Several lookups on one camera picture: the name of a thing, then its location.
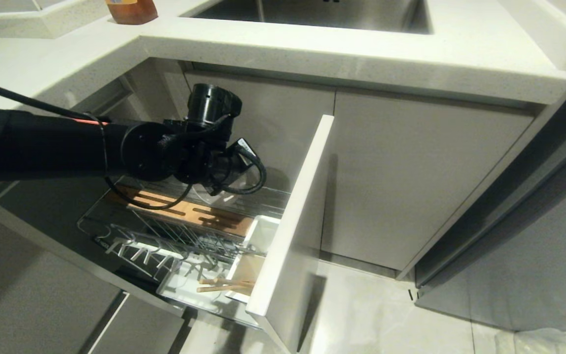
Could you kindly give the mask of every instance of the black cable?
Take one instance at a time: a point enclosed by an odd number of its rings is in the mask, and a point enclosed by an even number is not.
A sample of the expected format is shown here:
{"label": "black cable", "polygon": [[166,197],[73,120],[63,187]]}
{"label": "black cable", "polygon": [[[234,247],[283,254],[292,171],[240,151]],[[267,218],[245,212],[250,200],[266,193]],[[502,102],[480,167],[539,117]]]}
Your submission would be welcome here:
{"label": "black cable", "polygon": [[263,185],[265,184],[265,180],[267,177],[267,173],[265,170],[265,166],[263,165],[263,163],[261,163],[261,160],[257,159],[256,156],[254,156],[253,154],[251,154],[250,152],[248,152],[247,150],[245,150],[245,148],[241,147],[238,148],[237,152],[242,155],[243,157],[247,158],[251,163],[253,163],[256,168],[258,168],[259,170],[259,182],[257,182],[254,186],[250,187],[250,188],[231,188],[229,186],[220,186],[220,189],[222,189],[223,191],[226,191],[228,193],[233,193],[233,194],[237,194],[237,195],[242,195],[242,194],[251,194],[254,193],[258,190],[261,189],[261,187],[263,187]]}
{"label": "black cable", "polygon": [[189,194],[189,191],[191,190],[191,186],[192,186],[191,184],[187,184],[187,188],[185,189],[184,192],[182,192],[180,197],[178,197],[176,200],[174,200],[171,203],[165,204],[164,206],[151,206],[146,203],[137,202],[137,200],[128,197],[128,195],[126,195],[125,193],[123,193],[123,191],[120,191],[119,188],[117,188],[117,186],[113,183],[113,181],[109,177],[104,177],[104,181],[106,181],[106,184],[108,184],[111,190],[114,191],[116,195],[119,195],[119,197],[121,197],[123,200],[126,200],[128,203],[138,206],[140,208],[150,209],[150,210],[163,210],[175,206],[176,204],[182,202],[183,199],[185,199],[187,194]]}
{"label": "black cable", "polygon": [[12,92],[11,90],[6,90],[4,88],[0,88],[0,96],[5,97],[7,99],[12,99],[13,101],[17,101],[19,103],[23,103],[24,105],[28,105],[30,107],[38,108],[46,112],[52,112],[53,114],[70,117],[70,118],[76,118],[76,119],[93,120],[88,118],[84,114],[79,114],[77,112],[67,110],[65,108],[50,105],[49,103],[45,103],[43,101],[39,101],[38,99],[23,96],[22,94]]}
{"label": "black cable", "polygon": [[199,132],[188,132],[188,133],[180,133],[176,135],[176,138],[198,138],[198,137],[202,137],[205,135],[208,135],[210,132],[213,132],[213,130],[216,130],[218,127],[220,127],[220,125],[222,124],[222,122],[227,119],[228,117],[230,117],[231,115],[229,114],[225,114],[222,117],[220,117],[220,119],[216,120],[215,123],[213,123],[210,127],[200,130]]}
{"label": "black cable", "polygon": [[107,176],[108,175],[108,151],[106,151],[106,133],[104,133],[104,123],[100,119],[97,119],[97,117],[95,117],[94,115],[92,115],[88,112],[85,112],[84,115],[87,116],[88,118],[90,118],[91,120],[96,121],[97,125],[99,125],[99,131],[102,133],[102,146],[104,147],[104,175]]}

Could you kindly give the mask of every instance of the wooden utensil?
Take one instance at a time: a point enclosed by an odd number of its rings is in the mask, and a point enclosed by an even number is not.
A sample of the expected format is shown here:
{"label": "wooden utensil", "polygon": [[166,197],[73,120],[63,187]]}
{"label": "wooden utensil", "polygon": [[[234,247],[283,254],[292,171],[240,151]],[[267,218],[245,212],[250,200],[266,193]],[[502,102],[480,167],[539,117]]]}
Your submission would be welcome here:
{"label": "wooden utensil", "polygon": [[[131,199],[137,200],[137,202],[149,204],[149,206],[162,206],[167,204],[167,202],[173,201],[171,197],[151,193],[149,191],[137,190],[126,186],[118,186],[118,188]],[[245,215],[211,208],[210,206],[200,206],[199,204],[185,201],[182,201],[171,208],[150,210],[135,206],[134,204],[129,204],[112,191],[106,195],[106,198],[114,202],[126,204],[128,209],[146,213],[146,215],[157,220],[166,222],[175,222],[176,220],[180,220],[181,222],[210,227],[212,229],[217,229],[224,231],[225,233],[241,237],[246,236],[246,233],[253,222],[253,218]]]}
{"label": "wooden utensil", "polygon": [[233,291],[238,289],[252,289],[255,286],[255,283],[250,280],[233,280],[224,278],[200,279],[198,282],[200,284],[222,286],[200,287],[196,289],[196,292]]}

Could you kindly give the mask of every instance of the gray cabinet door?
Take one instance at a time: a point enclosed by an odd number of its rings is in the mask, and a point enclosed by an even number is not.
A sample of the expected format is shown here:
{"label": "gray cabinet door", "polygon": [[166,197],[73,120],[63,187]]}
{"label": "gray cabinet door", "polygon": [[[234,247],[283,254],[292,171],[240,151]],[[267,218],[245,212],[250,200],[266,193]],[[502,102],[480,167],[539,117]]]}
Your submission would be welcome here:
{"label": "gray cabinet door", "polygon": [[0,354],[78,353],[117,292],[0,224]]}
{"label": "gray cabinet door", "polygon": [[96,340],[81,354],[167,354],[184,320],[125,293]]}
{"label": "gray cabinet door", "polygon": [[447,222],[532,117],[339,90],[322,249],[393,269]]}

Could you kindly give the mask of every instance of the plastic bag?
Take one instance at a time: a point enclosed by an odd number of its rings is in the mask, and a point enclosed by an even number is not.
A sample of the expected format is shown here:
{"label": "plastic bag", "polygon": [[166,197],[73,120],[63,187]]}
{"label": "plastic bag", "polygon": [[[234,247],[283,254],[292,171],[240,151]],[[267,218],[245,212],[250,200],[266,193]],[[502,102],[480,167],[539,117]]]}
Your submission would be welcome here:
{"label": "plastic bag", "polygon": [[[500,351],[497,353],[512,354]],[[552,328],[516,332],[513,354],[566,354],[566,332]]]}

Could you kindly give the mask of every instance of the chopstick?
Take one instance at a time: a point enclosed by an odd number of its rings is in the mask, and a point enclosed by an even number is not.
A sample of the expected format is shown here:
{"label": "chopstick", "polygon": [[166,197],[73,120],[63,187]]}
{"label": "chopstick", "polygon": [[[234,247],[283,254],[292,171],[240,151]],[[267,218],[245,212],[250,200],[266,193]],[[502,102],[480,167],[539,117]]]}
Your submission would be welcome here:
{"label": "chopstick", "polygon": [[232,291],[236,289],[252,289],[255,286],[255,282],[250,280],[232,280],[224,278],[213,278],[213,279],[200,279],[198,280],[200,284],[206,285],[222,285],[213,287],[200,287],[196,289],[196,292],[211,292],[211,291]]}
{"label": "chopstick", "polygon": [[233,280],[233,279],[224,279],[224,278],[200,279],[198,282],[200,282],[200,284],[206,284],[206,285],[229,284],[229,285],[252,286],[255,284],[255,282],[252,282],[250,280]]}
{"label": "chopstick", "polygon": [[211,291],[233,291],[236,289],[245,289],[243,285],[226,285],[223,287],[202,287],[197,288],[196,292],[211,292]]}

